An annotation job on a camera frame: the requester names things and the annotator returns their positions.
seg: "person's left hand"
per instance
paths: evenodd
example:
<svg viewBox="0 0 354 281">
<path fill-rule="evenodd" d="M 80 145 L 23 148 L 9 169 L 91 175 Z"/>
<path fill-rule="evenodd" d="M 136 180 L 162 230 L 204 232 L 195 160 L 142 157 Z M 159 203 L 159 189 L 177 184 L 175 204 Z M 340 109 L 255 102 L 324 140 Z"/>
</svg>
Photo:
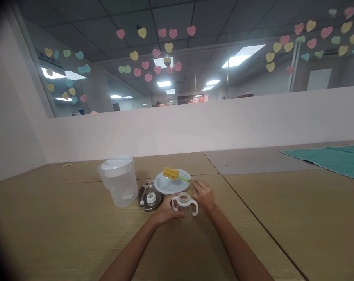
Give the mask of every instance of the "person's left hand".
<svg viewBox="0 0 354 281">
<path fill-rule="evenodd" d="M 153 220 L 153 222 L 155 222 L 157 225 L 162 225 L 163 223 L 173 218 L 184 218 L 184 212 L 173 210 L 170 204 L 172 198 L 177 195 L 178 193 L 175 193 L 168 197 L 165 197 L 163 203 L 160 205 L 158 210 L 150 217 L 150 219 Z"/>
</svg>

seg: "white plate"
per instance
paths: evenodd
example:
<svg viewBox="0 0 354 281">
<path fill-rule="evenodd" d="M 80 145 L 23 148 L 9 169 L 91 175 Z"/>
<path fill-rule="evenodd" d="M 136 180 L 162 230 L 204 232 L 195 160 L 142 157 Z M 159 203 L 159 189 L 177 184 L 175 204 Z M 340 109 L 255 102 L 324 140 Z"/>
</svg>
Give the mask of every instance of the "white plate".
<svg viewBox="0 0 354 281">
<path fill-rule="evenodd" d="M 191 176 L 188 174 L 188 172 L 181 170 L 181 169 L 175 169 L 180 171 L 180 176 L 191 180 Z M 177 179 L 172 180 L 171 178 L 167 178 L 163 176 L 163 172 L 158 174 L 155 178 L 155 188 L 156 190 L 160 191 L 164 195 L 170 195 L 176 192 L 182 192 L 185 191 L 189 187 L 190 183 L 182 180 L 182 179 Z"/>
</svg>

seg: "hand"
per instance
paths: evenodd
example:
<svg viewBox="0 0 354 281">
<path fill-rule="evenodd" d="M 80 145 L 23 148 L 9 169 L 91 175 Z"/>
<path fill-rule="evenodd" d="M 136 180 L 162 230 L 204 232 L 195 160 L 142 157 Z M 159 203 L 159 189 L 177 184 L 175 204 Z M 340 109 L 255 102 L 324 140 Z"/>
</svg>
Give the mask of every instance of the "hand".
<svg viewBox="0 0 354 281">
<path fill-rule="evenodd" d="M 199 207 L 205 212 L 211 212 L 216 208 L 213 189 L 202 180 L 189 180 L 194 186 L 193 198 Z"/>
<path fill-rule="evenodd" d="M 172 209 L 170 202 L 174 196 L 177 196 L 178 193 L 172 194 L 164 198 L 163 203 L 160 205 L 158 210 L 150 217 L 150 219 L 157 225 L 162 225 L 173 218 L 184 218 L 184 212 L 175 211 Z"/>
</svg>

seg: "fluorescent light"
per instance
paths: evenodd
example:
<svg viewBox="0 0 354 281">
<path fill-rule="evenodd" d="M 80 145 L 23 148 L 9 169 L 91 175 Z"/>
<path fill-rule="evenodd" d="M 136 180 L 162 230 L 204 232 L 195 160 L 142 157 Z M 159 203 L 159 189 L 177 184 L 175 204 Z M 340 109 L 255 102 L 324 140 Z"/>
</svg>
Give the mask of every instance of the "fluorescent light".
<svg viewBox="0 0 354 281">
<path fill-rule="evenodd" d="M 158 59 L 154 59 L 154 64 L 155 66 L 161 66 L 161 68 L 166 68 L 166 65 L 164 63 L 164 58 L 158 58 Z M 170 67 L 174 66 L 173 63 L 173 57 L 170 57 Z"/>
<path fill-rule="evenodd" d="M 175 94 L 175 89 L 165 90 L 166 94 Z"/>
<path fill-rule="evenodd" d="M 65 78 L 66 76 L 60 74 L 60 73 L 57 73 L 57 72 L 52 72 L 52 76 L 50 76 L 48 73 L 47 73 L 47 69 L 46 68 L 41 68 L 41 70 L 43 71 L 43 74 L 44 74 L 44 77 L 45 78 L 49 78 L 49 79 L 58 79 L 58 78 Z"/>
<path fill-rule="evenodd" d="M 162 81 L 157 83 L 159 87 L 167 87 L 170 86 L 170 81 Z"/>
<path fill-rule="evenodd" d="M 240 65 L 264 46 L 265 45 L 243 47 L 234 57 L 229 58 L 229 61 L 227 61 L 222 68 L 228 67 L 228 62 L 229 67 Z"/>
<path fill-rule="evenodd" d="M 64 98 L 56 98 L 57 100 L 63 100 L 63 101 L 71 101 L 72 99 L 71 98 L 68 98 L 67 100 L 64 99 Z"/>
<path fill-rule="evenodd" d="M 206 85 L 216 85 L 220 81 L 221 81 L 221 79 L 219 79 L 219 80 L 211 80 L 211 81 L 208 81 Z"/>
<path fill-rule="evenodd" d="M 72 71 L 66 71 L 65 75 L 66 75 L 66 78 L 70 79 L 70 80 L 87 79 L 87 77 L 84 77 L 84 76 L 79 75 L 79 74 L 72 72 Z"/>
</svg>

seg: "pink heart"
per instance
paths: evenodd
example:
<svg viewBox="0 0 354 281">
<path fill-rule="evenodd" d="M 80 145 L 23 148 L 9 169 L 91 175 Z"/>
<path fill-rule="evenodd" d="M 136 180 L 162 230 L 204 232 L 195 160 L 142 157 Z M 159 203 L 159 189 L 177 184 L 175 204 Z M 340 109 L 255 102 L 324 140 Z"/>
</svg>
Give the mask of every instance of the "pink heart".
<svg viewBox="0 0 354 281">
<path fill-rule="evenodd" d="M 313 49 L 313 48 L 315 48 L 317 42 L 318 42 L 318 40 L 316 38 L 313 38 L 307 42 L 307 47 L 309 47 L 310 49 Z"/>
<path fill-rule="evenodd" d="M 139 77 L 139 76 L 141 76 L 141 74 L 142 74 L 142 71 L 141 71 L 139 68 L 135 68 L 135 69 L 134 69 L 134 75 L 135 75 L 135 77 Z"/>
<path fill-rule="evenodd" d="M 294 66 L 289 66 L 286 68 L 286 73 L 288 73 L 289 75 L 291 75 L 294 72 Z"/>
<path fill-rule="evenodd" d="M 164 38 L 166 36 L 166 29 L 159 29 L 158 33 L 161 38 Z"/>
<path fill-rule="evenodd" d="M 155 71 L 156 74 L 159 75 L 161 73 L 161 66 L 155 66 L 154 67 L 154 71 Z"/>
<path fill-rule="evenodd" d="M 325 39 L 331 34 L 332 31 L 333 31 L 333 27 L 326 27 L 322 29 L 320 35 L 322 36 L 323 39 Z"/>
<path fill-rule="evenodd" d="M 290 36 L 289 35 L 283 35 L 280 38 L 280 43 L 281 45 L 285 46 L 290 40 Z"/>
<path fill-rule="evenodd" d="M 168 72 L 168 74 L 172 74 L 173 73 L 173 68 L 172 67 L 170 67 L 170 66 L 167 66 L 166 67 L 166 71 Z"/>
<path fill-rule="evenodd" d="M 195 25 L 188 27 L 188 34 L 190 36 L 193 36 L 195 34 L 195 31 L 196 31 Z"/>
<path fill-rule="evenodd" d="M 120 39 L 123 39 L 123 37 L 125 36 L 125 31 L 123 29 L 120 29 L 116 32 L 117 37 Z"/>
<path fill-rule="evenodd" d="M 350 7 L 350 8 L 345 9 L 344 15 L 345 15 L 346 19 L 351 18 L 354 15 L 354 7 Z"/>
<path fill-rule="evenodd" d="M 153 49 L 152 50 L 152 54 L 154 55 L 154 58 L 158 58 L 159 56 L 160 56 L 160 50 L 158 50 L 158 49 Z"/>
<path fill-rule="evenodd" d="M 177 29 L 170 29 L 169 30 L 169 36 L 172 38 L 172 39 L 175 39 L 177 37 Z"/>
<path fill-rule="evenodd" d="M 146 82 L 150 82 L 152 80 L 152 75 L 147 73 L 145 75 L 145 80 L 146 80 Z"/>
<path fill-rule="evenodd" d="M 144 68 L 144 69 L 148 69 L 149 67 L 150 67 L 150 62 L 149 61 L 144 61 L 144 62 L 142 62 L 142 67 Z"/>
<path fill-rule="evenodd" d="M 86 97 L 86 95 L 82 95 L 82 96 L 80 96 L 80 99 L 82 102 L 86 102 L 87 97 Z"/>
<path fill-rule="evenodd" d="M 294 33 L 295 33 L 296 35 L 299 35 L 299 34 L 302 32 L 302 30 L 303 30 L 304 27 L 305 27 L 305 24 L 304 24 L 304 23 L 300 23 L 300 24 L 298 24 L 298 25 L 295 25 L 295 26 L 294 26 Z"/>
<path fill-rule="evenodd" d="M 174 64 L 174 69 L 178 72 L 181 71 L 181 68 L 182 68 L 182 64 L 180 62 Z"/>
</svg>

